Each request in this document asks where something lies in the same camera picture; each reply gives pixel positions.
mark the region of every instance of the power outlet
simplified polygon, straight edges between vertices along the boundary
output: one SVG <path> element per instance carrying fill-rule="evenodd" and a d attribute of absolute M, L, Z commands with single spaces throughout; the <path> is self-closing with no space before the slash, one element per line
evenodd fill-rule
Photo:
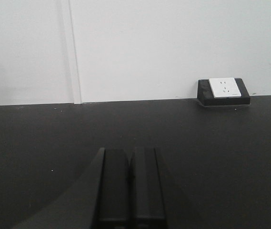
<path fill-rule="evenodd" d="M 210 78 L 209 83 L 214 98 L 236 98 L 241 93 L 234 78 Z"/>

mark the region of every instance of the black outlet box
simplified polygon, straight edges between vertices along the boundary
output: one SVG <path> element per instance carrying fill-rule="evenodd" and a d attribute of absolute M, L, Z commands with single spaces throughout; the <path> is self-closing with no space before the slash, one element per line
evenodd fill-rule
<path fill-rule="evenodd" d="M 198 81 L 198 100 L 203 106 L 224 106 L 250 104 L 251 98 L 241 78 L 235 78 L 240 90 L 241 97 L 238 98 L 214 98 L 209 80 Z"/>

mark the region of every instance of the white power outlet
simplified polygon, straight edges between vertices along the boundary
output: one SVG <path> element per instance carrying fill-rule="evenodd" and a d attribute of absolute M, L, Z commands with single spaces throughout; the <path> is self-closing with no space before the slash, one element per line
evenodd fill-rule
<path fill-rule="evenodd" d="M 241 97 L 234 78 L 210 78 L 209 82 L 214 98 Z"/>

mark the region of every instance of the black object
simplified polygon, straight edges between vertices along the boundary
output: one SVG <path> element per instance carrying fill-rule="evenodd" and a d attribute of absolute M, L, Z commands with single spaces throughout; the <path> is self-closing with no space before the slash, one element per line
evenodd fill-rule
<path fill-rule="evenodd" d="M 130 172 L 133 224 L 136 228 L 167 228 L 154 149 L 136 148 Z"/>
<path fill-rule="evenodd" d="M 250 104 L 251 98 L 241 78 L 235 78 L 240 90 L 239 98 L 214 98 L 209 80 L 198 81 L 197 98 L 203 106 L 242 105 Z"/>
<path fill-rule="evenodd" d="M 271 96 L 241 107 L 197 103 L 0 106 L 0 229 L 56 200 L 99 146 L 124 148 L 129 157 L 134 146 L 159 146 L 204 221 L 217 229 L 270 229 Z"/>
<path fill-rule="evenodd" d="M 129 163 L 121 149 L 106 149 L 99 210 L 99 228 L 125 229 L 129 224 Z"/>
<path fill-rule="evenodd" d="M 104 160 L 101 148 L 85 173 L 55 202 L 13 229 L 91 229 L 96 226 Z"/>

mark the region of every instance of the black table surface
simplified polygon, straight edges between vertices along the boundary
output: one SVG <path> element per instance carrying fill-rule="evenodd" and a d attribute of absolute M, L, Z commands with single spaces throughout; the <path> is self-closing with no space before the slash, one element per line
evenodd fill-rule
<path fill-rule="evenodd" d="M 204 108 L 195 99 L 0 106 L 0 228 L 68 189 L 100 147 L 161 148 L 214 228 L 271 228 L 271 96 Z"/>

